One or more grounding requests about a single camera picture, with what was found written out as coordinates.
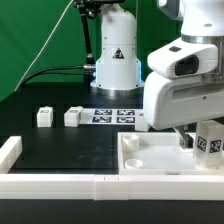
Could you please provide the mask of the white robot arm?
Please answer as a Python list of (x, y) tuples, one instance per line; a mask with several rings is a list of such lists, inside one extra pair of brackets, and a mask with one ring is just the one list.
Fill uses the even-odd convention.
[(141, 78), (136, 20), (117, 0), (101, 3), (101, 57), (93, 91), (129, 95), (143, 89), (143, 115), (157, 130), (173, 128), (185, 145), (187, 124), (224, 116), (224, 0), (157, 0), (182, 22), (181, 37), (152, 52), (152, 73)]

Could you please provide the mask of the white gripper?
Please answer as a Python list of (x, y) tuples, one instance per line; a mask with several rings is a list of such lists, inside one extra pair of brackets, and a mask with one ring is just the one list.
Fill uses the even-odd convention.
[(200, 76), (168, 79), (152, 72), (146, 79), (143, 114), (155, 129), (174, 127), (180, 147), (192, 149), (194, 139), (181, 125), (224, 116), (224, 84), (203, 84)]

